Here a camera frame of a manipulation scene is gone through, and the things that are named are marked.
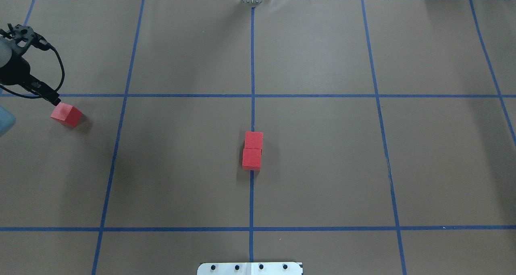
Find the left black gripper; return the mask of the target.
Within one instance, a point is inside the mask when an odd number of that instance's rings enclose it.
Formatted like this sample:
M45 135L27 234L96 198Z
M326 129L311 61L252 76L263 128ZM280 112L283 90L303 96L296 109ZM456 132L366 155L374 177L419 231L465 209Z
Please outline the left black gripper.
M21 56L0 57L0 84L22 85L24 88L35 94L37 98L43 98L52 105L57 106L60 102L60 95L57 90L52 89L46 83L31 76L31 66Z

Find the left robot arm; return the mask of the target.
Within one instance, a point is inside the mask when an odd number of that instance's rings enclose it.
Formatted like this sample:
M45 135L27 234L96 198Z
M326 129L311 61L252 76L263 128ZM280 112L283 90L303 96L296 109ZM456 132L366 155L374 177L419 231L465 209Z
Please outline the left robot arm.
M33 76L21 47L12 40L1 38L1 89L20 98L44 99L57 106L61 102L58 91L63 85L66 72L57 49L50 44L44 45L44 49L53 51L59 62L61 80L57 88L53 89Z

